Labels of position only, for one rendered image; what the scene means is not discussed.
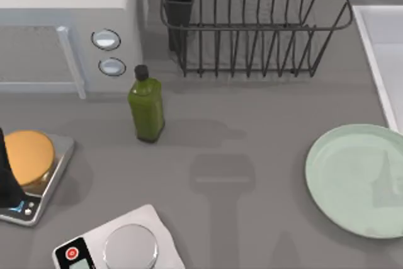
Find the green bottle with black cap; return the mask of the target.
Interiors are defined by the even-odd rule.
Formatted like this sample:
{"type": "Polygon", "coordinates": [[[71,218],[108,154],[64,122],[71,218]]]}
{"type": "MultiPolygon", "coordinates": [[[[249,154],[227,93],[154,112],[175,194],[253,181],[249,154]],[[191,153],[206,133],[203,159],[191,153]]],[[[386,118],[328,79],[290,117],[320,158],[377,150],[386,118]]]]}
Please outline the green bottle with black cap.
{"type": "Polygon", "coordinates": [[[135,82],[128,92],[128,104],[138,140],[156,142],[165,126],[162,105],[162,85],[149,76],[148,67],[134,68],[135,82]]]}

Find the pale microwave oven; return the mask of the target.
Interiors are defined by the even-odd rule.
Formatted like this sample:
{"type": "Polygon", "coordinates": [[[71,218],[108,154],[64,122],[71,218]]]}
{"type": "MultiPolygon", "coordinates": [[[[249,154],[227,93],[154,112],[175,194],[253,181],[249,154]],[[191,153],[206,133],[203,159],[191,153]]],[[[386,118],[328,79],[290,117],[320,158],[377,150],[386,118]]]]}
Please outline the pale microwave oven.
{"type": "Polygon", "coordinates": [[[0,93],[77,93],[58,26],[72,30],[86,97],[126,93],[134,67],[144,61],[148,8],[148,0],[0,0],[0,93]],[[105,28],[119,34],[117,49],[100,50],[91,42],[92,32],[105,28]],[[98,69],[110,57],[125,63],[123,75],[109,77],[98,69]]]}

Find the kitchen scale with round pan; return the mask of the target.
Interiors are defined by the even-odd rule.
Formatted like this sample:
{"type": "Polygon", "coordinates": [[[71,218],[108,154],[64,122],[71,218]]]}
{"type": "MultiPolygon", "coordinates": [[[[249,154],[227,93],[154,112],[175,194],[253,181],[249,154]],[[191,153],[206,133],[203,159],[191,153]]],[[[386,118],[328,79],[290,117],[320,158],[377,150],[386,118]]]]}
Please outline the kitchen scale with round pan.
{"type": "Polygon", "coordinates": [[[52,260],[55,269],[186,269],[150,204],[61,244],[52,260]]]}

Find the orange round bread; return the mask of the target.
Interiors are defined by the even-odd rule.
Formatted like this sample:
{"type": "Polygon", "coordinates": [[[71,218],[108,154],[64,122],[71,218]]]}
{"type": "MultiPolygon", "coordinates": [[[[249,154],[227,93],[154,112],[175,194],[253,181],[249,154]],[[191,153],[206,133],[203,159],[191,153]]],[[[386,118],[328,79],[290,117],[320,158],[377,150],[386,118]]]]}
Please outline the orange round bread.
{"type": "Polygon", "coordinates": [[[43,178],[55,161],[55,147],[50,138],[37,130],[17,130],[4,138],[11,170],[21,186],[43,178]]]}

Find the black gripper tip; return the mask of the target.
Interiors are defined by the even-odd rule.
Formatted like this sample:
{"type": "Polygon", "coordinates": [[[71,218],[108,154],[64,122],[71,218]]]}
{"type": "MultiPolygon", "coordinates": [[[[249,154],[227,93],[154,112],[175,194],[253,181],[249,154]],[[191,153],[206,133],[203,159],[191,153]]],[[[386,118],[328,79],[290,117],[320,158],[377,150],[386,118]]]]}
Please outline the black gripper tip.
{"type": "Polygon", "coordinates": [[[17,207],[25,199],[9,164],[3,130],[0,127],[0,209],[17,207]]]}

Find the small microwave knob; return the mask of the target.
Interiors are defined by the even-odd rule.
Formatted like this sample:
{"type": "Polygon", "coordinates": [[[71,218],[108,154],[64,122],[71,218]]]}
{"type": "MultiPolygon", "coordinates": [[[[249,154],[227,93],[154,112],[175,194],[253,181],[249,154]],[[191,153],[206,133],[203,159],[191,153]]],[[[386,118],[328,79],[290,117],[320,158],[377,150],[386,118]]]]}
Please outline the small microwave knob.
{"type": "Polygon", "coordinates": [[[98,69],[106,76],[119,77],[126,72],[127,67],[122,60],[116,57],[110,57],[100,60],[98,62],[98,69]]]}

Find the silver kitchen scale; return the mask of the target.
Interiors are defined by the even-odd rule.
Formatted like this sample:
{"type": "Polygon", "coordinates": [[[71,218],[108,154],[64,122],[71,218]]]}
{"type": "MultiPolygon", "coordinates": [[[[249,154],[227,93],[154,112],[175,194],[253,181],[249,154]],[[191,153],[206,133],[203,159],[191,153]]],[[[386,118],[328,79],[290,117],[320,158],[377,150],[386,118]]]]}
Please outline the silver kitchen scale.
{"type": "Polygon", "coordinates": [[[52,168],[42,179],[24,187],[26,197],[17,207],[0,209],[0,221],[31,227],[38,223],[56,190],[74,152],[75,142],[71,137],[48,134],[55,148],[52,168]]]}

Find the large microwave knob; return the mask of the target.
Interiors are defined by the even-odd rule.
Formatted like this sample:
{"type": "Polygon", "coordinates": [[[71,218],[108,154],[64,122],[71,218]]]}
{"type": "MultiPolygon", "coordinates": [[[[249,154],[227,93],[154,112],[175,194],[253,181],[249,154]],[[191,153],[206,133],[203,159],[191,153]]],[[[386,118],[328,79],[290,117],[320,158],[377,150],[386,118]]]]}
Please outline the large microwave knob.
{"type": "Polygon", "coordinates": [[[112,51],[117,49],[122,41],[117,32],[105,28],[92,32],[91,42],[100,50],[112,51]]]}

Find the pale green plate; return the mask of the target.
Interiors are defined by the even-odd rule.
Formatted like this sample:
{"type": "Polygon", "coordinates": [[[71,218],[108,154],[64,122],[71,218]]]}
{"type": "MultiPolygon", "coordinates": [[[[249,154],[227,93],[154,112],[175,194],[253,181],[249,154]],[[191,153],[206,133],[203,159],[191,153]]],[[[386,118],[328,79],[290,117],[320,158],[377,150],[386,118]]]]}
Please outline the pale green plate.
{"type": "Polygon", "coordinates": [[[403,238],[403,134],[372,124],[331,129],[312,144],[304,174],[314,203],[338,227],[403,238]]]}

